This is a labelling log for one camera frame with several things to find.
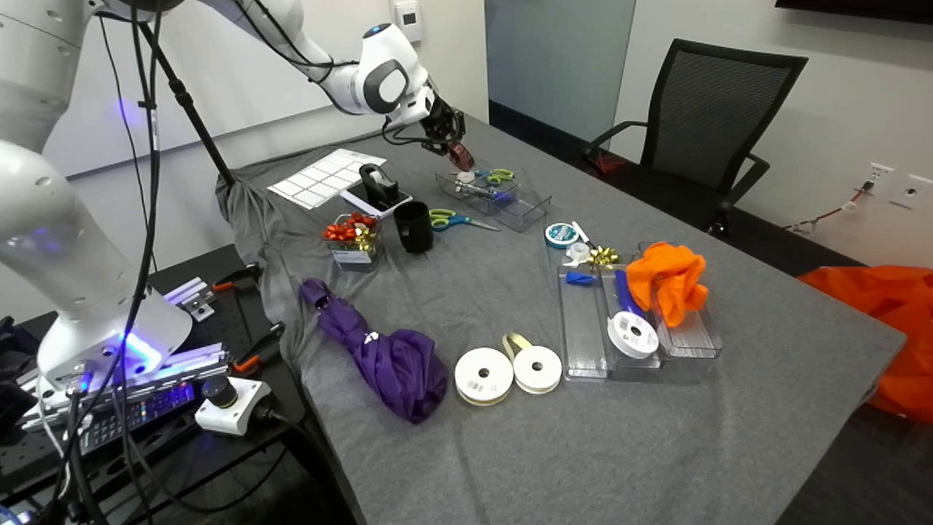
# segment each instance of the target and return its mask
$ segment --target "white robot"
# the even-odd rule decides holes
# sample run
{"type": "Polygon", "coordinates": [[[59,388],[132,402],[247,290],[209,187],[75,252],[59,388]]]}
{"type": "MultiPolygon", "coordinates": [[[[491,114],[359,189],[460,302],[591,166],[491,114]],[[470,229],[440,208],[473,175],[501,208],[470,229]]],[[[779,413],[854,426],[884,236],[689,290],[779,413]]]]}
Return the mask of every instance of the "white robot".
{"type": "MultiPolygon", "coordinates": [[[[74,187],[42,150],[65,114],[85,28],[97,14],[152,20],[182,0],[4,0],[0,3],[0,262],[42,290],[59,319],[37,351],[37,370],[55,388],[80,388],[104,370],[119,347],[135,297],[135,267],[98,230],[74,187]]],[[[421,124],[425,147],[470,170],[463,114],[428,84],[408,39],[375,28],[362,60],[329,65],[308,35],[297,0],[201,0],[253,39],[272,45],[345,114],[386,114],[389,127],[421,124]]],[[[148,293],[128,335],[128,369],[152,373],[173,357],[189,319],[148,293]]]]}

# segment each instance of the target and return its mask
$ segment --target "purple cloth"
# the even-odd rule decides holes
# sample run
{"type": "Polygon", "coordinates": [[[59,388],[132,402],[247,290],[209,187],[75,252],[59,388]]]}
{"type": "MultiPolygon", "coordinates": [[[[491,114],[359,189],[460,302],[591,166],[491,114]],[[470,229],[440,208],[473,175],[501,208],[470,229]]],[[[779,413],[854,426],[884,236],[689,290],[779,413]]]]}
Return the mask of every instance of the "purple cloth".
{"type": "Polygon", "coordinates": [[[301,302],[320,309],[319,328],[349,351],[355,370],[393,414],[424,423],[443,402],[448,373],[428,335],[413,331],[370,334],[362,312],[332,297],[320,281],[307,281],[301,302]]]}

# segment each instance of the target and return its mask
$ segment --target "power outlet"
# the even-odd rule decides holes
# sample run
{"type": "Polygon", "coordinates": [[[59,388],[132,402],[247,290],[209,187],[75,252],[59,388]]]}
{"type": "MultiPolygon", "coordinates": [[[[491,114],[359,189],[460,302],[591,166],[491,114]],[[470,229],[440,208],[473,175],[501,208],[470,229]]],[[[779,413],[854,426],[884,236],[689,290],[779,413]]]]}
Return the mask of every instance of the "power outlet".
{"type": "Polygon", "coordinates": [[[870,165],[870,181],[871,181],[871,192],[880,195],[880,189],[889,187],[889,181],[894,179],[894,170],[886,165],[870,165]]]}
{"type": "Polygon", "coordinates": [[[909,173],[889,189],[889,205],[902,210],[916,210],[925,203],[933,203],[933,179],[909,173]]]}

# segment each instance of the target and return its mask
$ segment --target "black cup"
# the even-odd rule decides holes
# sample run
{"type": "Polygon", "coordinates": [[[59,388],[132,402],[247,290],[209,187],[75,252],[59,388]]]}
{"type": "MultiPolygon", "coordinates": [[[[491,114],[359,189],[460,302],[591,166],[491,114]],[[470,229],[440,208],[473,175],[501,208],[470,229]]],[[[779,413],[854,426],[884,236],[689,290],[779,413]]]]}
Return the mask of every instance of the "black cup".
{"type": "Polygon", "coordinates": [[[402,249],[408,254],[425,254],[435,245],[432,216],[428,205],[424,203],[406,203],[393,210],[402,249]]]}

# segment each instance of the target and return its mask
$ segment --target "plastic bag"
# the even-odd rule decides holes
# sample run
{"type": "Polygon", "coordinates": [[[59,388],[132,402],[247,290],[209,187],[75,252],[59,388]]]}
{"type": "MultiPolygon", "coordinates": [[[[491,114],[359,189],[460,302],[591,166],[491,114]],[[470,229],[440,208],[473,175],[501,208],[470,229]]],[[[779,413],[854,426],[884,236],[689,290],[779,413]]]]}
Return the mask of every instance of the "plastic bag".
{"type": "Polygon", "coordinates": [[[906,344],[878,379],[871,407],[933,423],[933,271],[897,267],[817,270],[801,281],[906,335],[906,344]]]}

